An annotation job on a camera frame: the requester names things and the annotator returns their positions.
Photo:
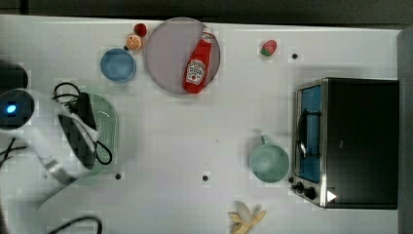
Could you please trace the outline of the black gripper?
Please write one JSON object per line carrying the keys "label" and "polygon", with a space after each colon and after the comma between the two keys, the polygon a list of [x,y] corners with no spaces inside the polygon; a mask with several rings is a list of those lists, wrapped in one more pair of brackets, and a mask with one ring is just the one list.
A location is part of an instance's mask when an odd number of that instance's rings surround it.
{"label": "black gripper", "polygon": [[58,114],[57,118],[75,157],[91,170],[95,163],[98,133],[89,95],[78,95],[69,105],[69,113]]}

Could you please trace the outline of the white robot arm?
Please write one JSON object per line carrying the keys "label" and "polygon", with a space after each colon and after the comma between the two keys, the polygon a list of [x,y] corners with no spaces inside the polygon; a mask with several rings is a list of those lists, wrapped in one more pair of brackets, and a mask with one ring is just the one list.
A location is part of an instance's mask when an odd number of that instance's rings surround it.
{"label": "white robot arm", "polygon": [[1,61],[1,135],[30,152],[1,160],[1,201],[40,207],[60,190],[92,171],[98,131],[90,98],[69,104],[28,89],[28,74]]}

